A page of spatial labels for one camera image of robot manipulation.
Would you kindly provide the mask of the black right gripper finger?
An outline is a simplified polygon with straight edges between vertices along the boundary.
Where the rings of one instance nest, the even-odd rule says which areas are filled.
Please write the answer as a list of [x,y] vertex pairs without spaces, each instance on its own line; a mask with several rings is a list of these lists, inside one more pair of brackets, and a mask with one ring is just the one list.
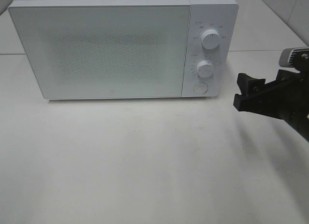
[[243,96],[250,96],[257,93],[260,87],[265,85],[265,79],[256,79],[245,73],[239,73],[237,78],[237,85]]

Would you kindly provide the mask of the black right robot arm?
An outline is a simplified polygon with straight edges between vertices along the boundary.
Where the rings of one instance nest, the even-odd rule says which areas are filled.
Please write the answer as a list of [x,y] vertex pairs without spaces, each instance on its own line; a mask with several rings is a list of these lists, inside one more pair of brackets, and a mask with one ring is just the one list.
[[240,94],[234,96],[239,112],[251,112],[284,120],[305,140],[309,139],[309,49],[284,49],[282,67],[274,81],[238,74]]

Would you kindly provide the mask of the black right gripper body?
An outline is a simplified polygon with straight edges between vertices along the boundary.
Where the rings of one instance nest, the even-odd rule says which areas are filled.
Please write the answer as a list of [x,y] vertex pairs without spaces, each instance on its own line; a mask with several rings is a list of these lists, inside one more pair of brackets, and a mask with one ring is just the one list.
[[280,69],[276,79],[265,82],[257,93],[235,94],[233,105],[239,112],[282,119],[298,127],[309,115],[309,71]]

